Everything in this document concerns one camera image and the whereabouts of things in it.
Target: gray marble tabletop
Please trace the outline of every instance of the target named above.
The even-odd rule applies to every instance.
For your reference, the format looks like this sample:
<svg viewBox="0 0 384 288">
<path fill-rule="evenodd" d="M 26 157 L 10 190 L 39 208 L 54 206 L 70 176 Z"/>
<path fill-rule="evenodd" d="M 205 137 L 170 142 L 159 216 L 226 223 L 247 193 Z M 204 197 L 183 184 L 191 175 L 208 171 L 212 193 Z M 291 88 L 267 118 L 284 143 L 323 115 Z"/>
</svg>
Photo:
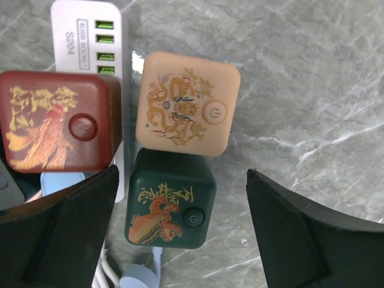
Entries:
<svg viewBox="0 0 384 288">
<path fill-rule="evenodd" d="M 340 212 L 384 218 L 384 20 L 381 0 L 114 0 L 130 23 L 131 106 L 156 50 L 238 66 L 242 83 L 209 233 L 165 249 L 162 287 L 266 287 L 248 208 L 248 168 Z M 52 0 L 0 0 L 0 71 L 55 70 Z M 114 211 L 109 254 L 124 269 L 147 248 Z"/>
</svg>

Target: gray object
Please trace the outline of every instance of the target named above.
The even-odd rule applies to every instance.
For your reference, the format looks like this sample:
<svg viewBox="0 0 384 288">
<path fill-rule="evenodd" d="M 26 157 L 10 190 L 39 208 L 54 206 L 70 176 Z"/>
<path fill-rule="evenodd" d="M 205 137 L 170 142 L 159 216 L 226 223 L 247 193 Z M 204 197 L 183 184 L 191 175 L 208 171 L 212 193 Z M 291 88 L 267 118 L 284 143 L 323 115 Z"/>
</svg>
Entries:
<svg viewBox="0 0 384 288">
<path fill-rule="evenodd" d="M 0 210 L 21 205 L 24 202 L 24 194 L 0 160 Z"/>
</svg>

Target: usb port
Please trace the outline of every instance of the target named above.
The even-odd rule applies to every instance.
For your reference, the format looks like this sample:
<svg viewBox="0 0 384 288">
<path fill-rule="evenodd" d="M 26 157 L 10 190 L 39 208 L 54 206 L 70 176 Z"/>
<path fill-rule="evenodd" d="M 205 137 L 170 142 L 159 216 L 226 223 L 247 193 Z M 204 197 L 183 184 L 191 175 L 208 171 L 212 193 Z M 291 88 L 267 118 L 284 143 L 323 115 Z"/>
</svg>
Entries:
<svg viewBox="0 0 384 288">
<path fill-rule="evenodd" d="M 107 43 L 112 44 L 115 42 L 115 36 L 113 35 L 96 35 L 97 43 Z"/>
<path fill-rule="evenodd" d="M 97 53 L 97 59 L 101 61 L 114 61 L 115 54 L 114 53 Z"/>
<path fill-rule="evenodd" d="M 115 68 L 113 66 L 98 66 L 97 72 L 100 74 L 114 74 Z"/>
<path fill-rule="evenodd" d="M 112 21 L 96 21 L 96 28 L 113 30 L 113 22 Z"/>
</svg>

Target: power strip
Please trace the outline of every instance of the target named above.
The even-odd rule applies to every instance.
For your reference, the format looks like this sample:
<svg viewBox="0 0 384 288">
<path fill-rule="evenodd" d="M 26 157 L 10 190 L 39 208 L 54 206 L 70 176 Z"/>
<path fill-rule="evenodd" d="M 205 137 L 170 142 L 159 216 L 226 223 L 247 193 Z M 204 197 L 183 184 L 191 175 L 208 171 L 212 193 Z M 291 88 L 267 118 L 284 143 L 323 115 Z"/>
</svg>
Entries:
<svg viewBox="0 0 384 288">
<path fill-rule="evenodd" d="M 116 197 L 119 202 L 124 198 L 130 175 L 128 22 L 109 2 L 56 0 L 50 12 L 56 71 L 109 74 L 120 81 L 123 142 L 111 163 L 120 172 Z"/>
</svg>

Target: power button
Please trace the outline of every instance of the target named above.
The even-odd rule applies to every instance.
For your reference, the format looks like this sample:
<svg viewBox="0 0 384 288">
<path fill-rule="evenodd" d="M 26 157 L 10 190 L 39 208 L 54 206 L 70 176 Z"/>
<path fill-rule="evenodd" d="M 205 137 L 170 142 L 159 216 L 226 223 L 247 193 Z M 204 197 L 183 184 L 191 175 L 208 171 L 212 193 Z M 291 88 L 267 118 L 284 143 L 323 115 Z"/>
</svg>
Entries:
<svg viewBox="0 0 384 288">
<path fill-rule="evenodd" d="M 203 116 L 210 124 L 220 124 L 227 116 L 227 107 L 218 100 L 208 102 L 203 108 Z"/>
<path fill-rule="evenodd" d="M 184 212 L 184 223 L 190 227 L 197 227 L 204 222 L 204 213 L 199 208 L 190 208 Z"/>
</svg>

